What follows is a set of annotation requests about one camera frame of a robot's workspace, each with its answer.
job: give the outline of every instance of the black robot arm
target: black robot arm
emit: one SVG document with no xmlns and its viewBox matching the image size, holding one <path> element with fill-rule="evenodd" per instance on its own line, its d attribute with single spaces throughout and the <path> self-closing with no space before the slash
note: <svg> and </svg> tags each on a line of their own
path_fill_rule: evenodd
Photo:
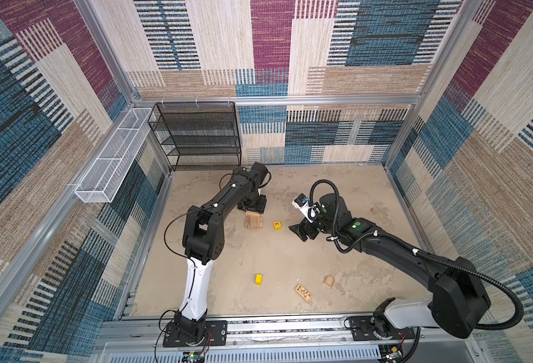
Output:
<svg viewBox="0 0 533 363">
<path fill-rule="evenodd" d="M 182 238 L 183 257 L 188 259 L 186 288 L 180 309 L 164 329 L 164 347 L 196 345 L 204 338 L 206 294 L 212 265 L 224 248 L 224 220 L 234 207 L 264 212 L 267 199 L 260 189 L 266 185 L 262 183 L 267 174 L 269 171 L 261 163 L 251 168 L 238 167 L 218 194 L 201 207 L 188 210 Z"/>
<path fill-rule="evenodd" d="M 314 187 L 329 184 L 334 193 L 324 195 L 313 203 Z M 293 206 L 305 216 L 301 223 L 289 227 L 303 242 L 314 239 L 322 232 L 330 234 L 328 241 L 335 243 L 342 253 L 357 250 L 377 257 L 405 272 L 433 293 L 431 301 L 415 305 L 410 310 L 404 300 L 389 299 L 376 310 L 376 330 L 389 335 L 395 328 L 406 326 L 437 325 L 453 336 L 467 338 L 473 329 L 500 330 L 515 326 L 523 317 L 523 306 L 516 294 L 500 282 L 476 272 L 474 265 L 459 257 L 456 261 L 433 255 L 402 241 L 364 218 L 353 218 L 336 186 L 328 181 L 318 181 L 311 188 L 310 199 L 300 194 Z M 486 281 L 501 289 L 515 305 L 514 316 L 499 324 L 479 324 L 490 308 L 491 301 L 482 284 Z"/>
<path fill-rule="evenodd" d="M 186 217 L 182 238 L 186 256 L 197 258 L 203 265 L 220 256 L 224 248 L 224 220 L 235 206 L 245 211 L 264 212 L 267 199 L 260 195 L 259 189 L 268 172 L 261 163 L 255 163 L 250 169 L 238 167 L 214 198 L 202 207 L 190 207 L 188 212 L 192 213 Z"/>
</svg>

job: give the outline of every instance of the concrete-textured floor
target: concrete-textured floor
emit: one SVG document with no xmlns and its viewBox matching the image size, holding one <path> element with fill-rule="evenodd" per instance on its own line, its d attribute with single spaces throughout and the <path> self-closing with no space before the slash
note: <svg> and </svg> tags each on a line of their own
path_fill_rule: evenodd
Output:
<svg viewBox="0 0 533 363">
<path fill-rule="evenodd" d="M 246 229 L 245 214 L 237 209 L 225 222 L 225 247 L 214 264 L 208 288 L 209 314 L 370 311 L 388 297 L 409 299 L 429 294 L 411 277 L 378 258 L 355 250 L 339 253 L 332 242 L 325 240 L 326 235 L 302 242 L 288 229 L 302 220 L 291 201 L 299 193 L 308 195 L 315 181 L 329 179 L 337 185 L 354 217 L 367 218 L 417 245 L 381 166 L 270 166 L 269 170 L 272 180 L 263 189 L 267 197 L 264 228 Z M 133 316 L 159 316 L 166 309 L 179 307 L 186 260 L 166 249 L 164 229 L 191 205 L 199 206 L 210 200 L 218 192 L 218 180 L 226 172 L 175 173 L 139 283 Z M 319 185 L 315 199 L 330 192 L 330 186 Z M 180 253 L 183 253 L 184 220 L 174 222 L 167 233 L 171 247 Z M 279 231 L 272 226 L 277 220 L 283 225 Z M 256 273 L 263 274 L 261 286 L 254 283 Z M 325 275 L 335 277 L 334 288 L 322 283 Z M 311 302 L 305 302 L 293 291 L 298 283 L 312 293 Z"/>
</svg>

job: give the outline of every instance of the black mounting plate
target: black mounting plate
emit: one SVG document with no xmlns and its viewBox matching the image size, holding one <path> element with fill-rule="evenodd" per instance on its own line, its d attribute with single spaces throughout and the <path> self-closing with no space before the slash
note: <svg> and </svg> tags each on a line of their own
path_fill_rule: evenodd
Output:
<svg viewBox="0 0 533 363">
<path fill-rule="evenodd" d="M 211 346 L 220 346 L 227 344 L 227 326 L 228 322 L 226 320 L 206 320 L 206 330 L 212 334 L 212 341 L 210 342 Z M 176 348 L 176 347 L 187 347 L 182 333 L 178 331 L 175 325 L 170 324 L 168 328 L 168 333 L 164 334 L 164 348 Z M 205 333 L 202 341 L 196 346 L 204 346 L 208 342 L 208 335 Z"/>
<path fill-rule="evenodd" d="M 353 340 L 356 342 L 363 342 L 365 340 L 382 340 L 373 334 L 373 324 L 369 322 L 372 317 L 373 316 L 350 316 L 347 318 L 349 326 L 357 328 L 351 330 Z M 416 337 L 416 333 L 412 328 L 404 328 L 402 331 L 404 332 L 406 339 L 413 339 Z M 392 339 L 399 340 L 401 337 L 398 335 L 394 336 Z"/>
<path fill-rule="evenodd" d="M 238 202 L 237 208 L 244 211 L 257 212 L 263 214 L 265 212 L 265 207 L 267 206 L 267 196 L 262 194 L 258 196 L 257 202 L 254 206 L 245 206 L 242 204 L 242 201 Z"/>
</svg>

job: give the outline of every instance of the aluminum rail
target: aluminum rail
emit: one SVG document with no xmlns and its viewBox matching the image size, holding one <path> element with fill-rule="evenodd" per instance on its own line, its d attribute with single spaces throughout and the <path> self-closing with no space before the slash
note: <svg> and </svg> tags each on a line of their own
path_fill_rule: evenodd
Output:
<svg viewBox="0 0 533 363">
<path fill-rule="evenodd" d="M 165 97 L 136 100 L 136 107 L 153 107 L 159 102 L 234 102 L 237 106 L 292 106 L 292 105 L 374 105 L 382 103 L 414 104 L 420 95 L 372 94 L 328 96 L 257 96 L 257 97 Z"/>
<path fill-rule="evenodd" d="M 143 269 L 146 265 L 147 256 L 149 255 L 150 248 L 155 238 L 158 227 L 160 226 L 161 217 L 164 214 L 165 206 L 168 202 L 170 186 L 172 184 L 173 176 L 166 175 L 161 185 L 158 198 L 155 201 L 155 206 L 152 212 L 152 217 L 147 224 L 146 232 L 144 233 L 142 243 L 139 247 L 138 254 L 135 258 L 135 262 L 129 273 L 129 278 L 125 284 L 123 293 L 117 305 L 116 314 L 114 319 L 121 319 L 124 315 L 125 306 L 128 303 L 129 294 L 136 292 L 138 289 L 139 281 L 141 280 Z"/>
<path fill-rule="evenodd" d="M 107 39 L 101 25 L 99 24 L 99 19 L 97 18 L 96 11 L 93 9 L 89 0 L 73 0 L 81 17 L 85 21 L 87 28 L 97 45 L 97 48 L 101 51 L 103 60 L 109 68 L 113 79 L 115 80 L 119 90 L 123 94 L 125 101 L 127 103 L 133 103 L 137 97 L 137 94 L 133 90 L 133 84 L 127 73 L 121 67 L 121 63 L 117 59 L 117 56 L 113 52 L 109 40 Z"/>
<path fill-rule="evenodd" d="M 434 87 L 440 80 L 440 77 L 442 76 L 442 73 L 444 69 L 446 68 L 446 64 L 451 60 L 452 53 L 454 49 L 457 47 L 457 45 L 460 42 L 460 39 L 466 33 L 466 29 L 468 25 L 470 24 L 470 21 L 474 18 L 474 15 L 478 11 L 480 5 L 482 4 L 482 0 L 465 0 L 462 8 L 460 9 L 458 13 L 458 17 L 456 22 L 452 25 L 450 31 L 449 31 L 449 38 L 445 41 L 444 46 L 442 48 L 442 51 L 437 56 L 436 60 L 434 61 L 434 67 L 430 71 L 430 74 L 428 74 L 428 77 L 426 78 L 426 82 L 422 86 L 421 100 L 417 103 L 417 105 L 414 107 L 413 110 L 408 112 L 408 115 L 406 116 L 404 123 L 402 124 L 402 127 L 400 128 L 400 131 L 395 137 L 395 140 L 393 144 L 391 145 L 391 148 L 388 151 L 387 157 L 386 157 L 386 168 L 389 169 L 391 165 L 393 164 L 395 157 L 400 152 L 400 149 L 404 145 L 404 142 L 406 138 L 408 137 L 408 134 L 410 130 L 412 129 L 412 126 L 414 125 L 414 122 L 416 121 L 418 114 L 422 110 L 423 107 L 423 100 L 426 99 L 426 95 L 429 95 L 432 90 L 434 90 Z"/>
<path fill-rule="evenodd" d="M 217 361 L 251 361 L 250 354 L 270 352 L 275 350 L 352 350 L 358 348 L 373 348 L 378 344 L 397 344 L 395 340 L 367 340 L 353 341 L 351 331 L 343 325 L 349 316 L 370 316 L 370 312 L 343 312 L 337 314 L 293 314 L 278 316 L 213 316 L 209 321 L 226 319 L 228 321 L 227 341 L 225 346 L 211 348 L 213 354 L 224 356 Z M 162 320 L 162 326 L 168 323 Z M 183 348 L 164 348 L 161 339 L 157 342 L 160 330 L 158 319 L 143 319 L 132 321 L 105 322 L 99 332 L 90 362 L 119 362 L 119 361 L 152 361 L 153 346 L 156 345 L 157 356 L 160 361 L 171 361 L 169 356 L 177 354 L 181 357 Z M 420 337 L 421 349 L 418 349 L 415 361 L 437 362 L 446 354 L 452 354 L 451 363 L 477 362 L 491 363 L 489 351 L 482 342 L 474 338 L 459 339 L 447 334 L 442 329 L 423 328 Z M 406 339 L 407 349 L 412 339 Z M 240 353 L 249 355 L 239 357 Z M 281 357 L 277 362 L 296 361 L 344 361 L 338 359 L 296 359 Z M 365 357 L 355 357 L 355 361 L 367 361 Z M 269 362 L 268 359 L 255 359 L 259 362 Z"/>
</svg>

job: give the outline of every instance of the white mesh basket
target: white mesh basket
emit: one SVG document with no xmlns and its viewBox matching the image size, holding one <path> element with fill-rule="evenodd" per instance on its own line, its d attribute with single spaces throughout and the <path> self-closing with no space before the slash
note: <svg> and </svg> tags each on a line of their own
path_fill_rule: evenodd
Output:
<svg viewBox="0 0 533 363">
<path fill-rule="evenodd" d="M 132 109 L 75 188 L 84 203 L 111 203 L 154 122 L 152 109 Z"/>
</svg>

